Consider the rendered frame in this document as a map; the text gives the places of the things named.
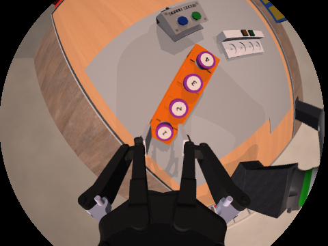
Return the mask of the orange tube rack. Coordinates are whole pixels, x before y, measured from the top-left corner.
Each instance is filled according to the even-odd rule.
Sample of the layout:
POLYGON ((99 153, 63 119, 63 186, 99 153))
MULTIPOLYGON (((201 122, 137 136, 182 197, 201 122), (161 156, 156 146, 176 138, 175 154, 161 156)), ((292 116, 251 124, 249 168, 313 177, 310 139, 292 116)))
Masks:
MULTIPOLYGON (((194 108, 196 102, 198 101, 199 97, 201 96, 202 92, 204 91, 207 83, 209 82, 210 78, 213 75, 213 72, 215 71, 220 59, 215 57, 216 63, 215 66, 209 70, 201 70, 199 69, 196 64, 196 57, 202 52, 207 51, 202 46, 195 44, 195 46, 190 51, 189 55, 187 55, 186 59, 182 63, 179 71, 177 72, 176 76, 174 77, 174 80, 172 81, 171 85, 169 86, 168 90, 165 93, 165 96, 163 97, 161 103, 159 104, 156 112, 154 113, 154 118, 150 121, 151 123, 151 130, 152 130, 152 137, 155 139, 158 139, 155 134, 156 127, 160 122, 162 121, 168 121, 173 129, 174 129, 174 135, 173 137, 168 141, 162 141, 163 143, 170 145, 170 143, 173 141, 174 137, 178 133, 178 124, 184 124, 185 120, 188 118, 190 112, 194 108), (203 88, 197 92, 197 93, 191 93, 186 91, 186 89, 183 87, 183 80, 188 74, 198 74, 201 76, 203 80, 203 88), (169 104, 170 102, 175 98, 181 98, 183 99, 189 106, 188 113, 183 118, 174 118, 170 112, 169 112, 169 104)), ((160 139, 158 139, 161 141, 160 139)))

